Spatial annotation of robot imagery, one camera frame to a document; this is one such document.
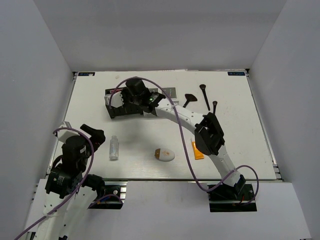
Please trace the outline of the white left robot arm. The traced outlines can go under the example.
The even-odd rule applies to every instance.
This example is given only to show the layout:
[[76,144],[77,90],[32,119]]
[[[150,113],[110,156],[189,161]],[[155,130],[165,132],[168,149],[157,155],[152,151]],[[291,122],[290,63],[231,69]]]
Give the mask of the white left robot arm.
[[106,140],[104,131],[86,124],[76,130],[65,123],[53,134],[62,143],[62,154],[53,161],[47,178],[44,219],[36,240],[68,239],[89,205],[106,193],[102,177],[89,173],[95,152]]

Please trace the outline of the white egg-shaped sunscreen bottle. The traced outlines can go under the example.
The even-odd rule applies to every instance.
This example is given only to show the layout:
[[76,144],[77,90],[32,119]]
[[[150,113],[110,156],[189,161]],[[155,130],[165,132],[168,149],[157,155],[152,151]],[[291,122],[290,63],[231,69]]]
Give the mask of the white egg-shaped sunscreen bottle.
[[168,148],[158,148],[154,152],[154,157],[161,162],[170,162],[175,159],[175,153]]

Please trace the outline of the orange sunscreen tube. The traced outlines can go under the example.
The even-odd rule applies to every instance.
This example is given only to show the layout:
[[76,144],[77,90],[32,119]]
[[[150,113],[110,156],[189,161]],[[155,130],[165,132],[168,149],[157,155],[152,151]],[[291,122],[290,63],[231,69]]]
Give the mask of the orange sunscreen tube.
[[200,152],[197,147],[196,147],[196,142],[195,141],[192,141],[191,142],[192,144],[192,149],[193,149],[193,153],[194,153],[194,159],[195,160],[202,160],[204,159],[204,154],[202,152]]

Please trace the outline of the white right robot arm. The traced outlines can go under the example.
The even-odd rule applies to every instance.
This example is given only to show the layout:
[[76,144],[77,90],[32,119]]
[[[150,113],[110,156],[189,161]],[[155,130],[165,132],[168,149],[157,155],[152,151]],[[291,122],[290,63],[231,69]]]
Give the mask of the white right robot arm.
[[221,176],[221,182],[206,192],[219,190],[232,200],[242,196],[246,179],[227,152],[224,132],[216,115],[212,112],[200,114],[174,104],[167,93],[151,92],[145,82],[147,79],[140,77],[123,81],[129,92],[129,101],[144,112],[170,120],[178,124],[180,130],[186,129],[194,135],[196,148],[210,158]]

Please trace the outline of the black round makeup brush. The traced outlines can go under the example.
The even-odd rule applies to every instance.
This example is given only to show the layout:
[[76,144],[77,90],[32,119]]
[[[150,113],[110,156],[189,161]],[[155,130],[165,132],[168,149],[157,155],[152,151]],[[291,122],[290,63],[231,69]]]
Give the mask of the black round makeup brush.
[[202,91],[202,94],[203,94],[207,109],[208,109],[208,111],[210,111],[211,109],[210,109],[210,104],[209,104],[209,100],[208,100],[207,93],[206,93],[206,85],[205,84],[200,84],[199,88]]

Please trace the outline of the clear plastic bottle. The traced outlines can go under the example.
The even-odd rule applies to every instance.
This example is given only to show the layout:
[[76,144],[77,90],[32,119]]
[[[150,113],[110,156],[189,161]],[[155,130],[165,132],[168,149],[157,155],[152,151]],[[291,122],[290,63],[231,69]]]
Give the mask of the clear plastic bottle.
[[116,135],[113,135],[109,142],[109,159],[116,161],[119,158],[119,140]]

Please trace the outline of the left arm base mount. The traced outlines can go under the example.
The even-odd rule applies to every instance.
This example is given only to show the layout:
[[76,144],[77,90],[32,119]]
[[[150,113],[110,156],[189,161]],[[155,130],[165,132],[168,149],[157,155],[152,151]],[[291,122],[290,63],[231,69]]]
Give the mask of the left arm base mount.
[[104,179],[104,190],[90,204],[89,209],[120,210],[125,202],[127,181],[110,181]]

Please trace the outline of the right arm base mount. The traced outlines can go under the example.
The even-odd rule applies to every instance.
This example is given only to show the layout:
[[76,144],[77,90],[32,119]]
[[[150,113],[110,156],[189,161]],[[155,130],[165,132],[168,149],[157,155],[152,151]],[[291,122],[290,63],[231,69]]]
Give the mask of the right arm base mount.
[[255,200],[252,200],[254,197],[252,184],[246,183],[238,195],[234,195],[232,191],[225,191],[226,189],[227,186],[222,184],[215,190],[208,193],[209,209],[211,213],[257,211],[256,202]]

